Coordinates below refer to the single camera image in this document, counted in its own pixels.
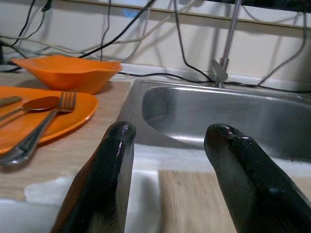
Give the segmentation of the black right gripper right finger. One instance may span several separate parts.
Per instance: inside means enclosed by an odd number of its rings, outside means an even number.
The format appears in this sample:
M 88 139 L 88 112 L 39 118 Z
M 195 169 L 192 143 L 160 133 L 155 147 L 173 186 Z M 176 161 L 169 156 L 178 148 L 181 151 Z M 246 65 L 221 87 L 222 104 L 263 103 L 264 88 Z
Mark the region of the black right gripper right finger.
M 253 138 L 212 124 L 204 149 L 237 232 L 310 232 L 310 201 Z

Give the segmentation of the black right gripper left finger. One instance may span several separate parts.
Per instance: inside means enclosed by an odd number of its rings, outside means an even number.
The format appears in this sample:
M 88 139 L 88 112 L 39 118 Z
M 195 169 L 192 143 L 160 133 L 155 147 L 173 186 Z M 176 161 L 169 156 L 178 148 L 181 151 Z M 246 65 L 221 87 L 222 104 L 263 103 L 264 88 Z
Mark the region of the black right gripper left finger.
M 122 233 L 129 201 L 135 127 L 112 124 L 74 177 L 52 233 Z

